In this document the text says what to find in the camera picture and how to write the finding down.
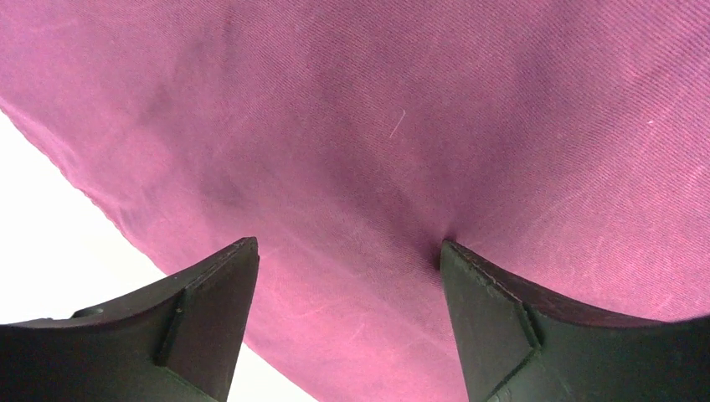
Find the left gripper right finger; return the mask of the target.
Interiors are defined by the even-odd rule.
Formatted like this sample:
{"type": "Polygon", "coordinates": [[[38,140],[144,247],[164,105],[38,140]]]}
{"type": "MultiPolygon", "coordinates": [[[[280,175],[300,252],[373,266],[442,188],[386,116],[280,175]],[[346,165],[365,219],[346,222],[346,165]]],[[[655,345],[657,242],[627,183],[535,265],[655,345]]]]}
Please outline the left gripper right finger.
{"type": "Polygon", "coordinates": [[[440,273],[471,401],[706,401],[709,320],[576,301],[453,241],[440,273]]]}

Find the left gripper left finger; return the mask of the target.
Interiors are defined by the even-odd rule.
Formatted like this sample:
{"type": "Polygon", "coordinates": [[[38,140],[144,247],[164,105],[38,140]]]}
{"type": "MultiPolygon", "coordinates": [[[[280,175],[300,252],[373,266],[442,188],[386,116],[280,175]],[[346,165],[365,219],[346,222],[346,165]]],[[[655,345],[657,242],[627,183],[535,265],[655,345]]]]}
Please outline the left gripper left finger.
{"type": "Polygon", "coordinates": [[[2,400],[225,401],[259,260],[243,238],[69,318],[2,325],[2,400]]]}

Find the purple cloth wrap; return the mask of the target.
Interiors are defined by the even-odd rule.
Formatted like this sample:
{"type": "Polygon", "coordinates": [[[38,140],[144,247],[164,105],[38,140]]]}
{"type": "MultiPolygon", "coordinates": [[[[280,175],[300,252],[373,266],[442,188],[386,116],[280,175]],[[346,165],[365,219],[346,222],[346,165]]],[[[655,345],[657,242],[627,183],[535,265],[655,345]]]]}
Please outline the purple cloth wrap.
{"type": "Polygon", "coordinates": [[[445,239],[709,311],[706,1],[4,1],[1,107],[160,269],[246,236],[322,401],[463,401],[445,239]]]}

